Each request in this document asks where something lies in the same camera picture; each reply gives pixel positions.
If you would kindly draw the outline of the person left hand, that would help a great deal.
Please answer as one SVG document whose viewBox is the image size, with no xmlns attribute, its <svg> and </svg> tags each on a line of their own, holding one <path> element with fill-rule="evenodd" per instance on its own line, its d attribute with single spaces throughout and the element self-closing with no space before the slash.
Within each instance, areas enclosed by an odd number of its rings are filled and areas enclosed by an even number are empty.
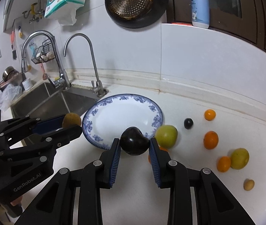
<svg viewBox="0 0 266 225">
<path fill-rule="evenodd" d="M 20 197 L 18 197 L 17 199 L 15 199 L 14 201 L 12 201 L 10 204 L 11 204 L 12 206 L 20 205 L 21 202 L 22 202 L 22 199 L 23 199 L 23 196 L 20 196 Z"/>
</svg>

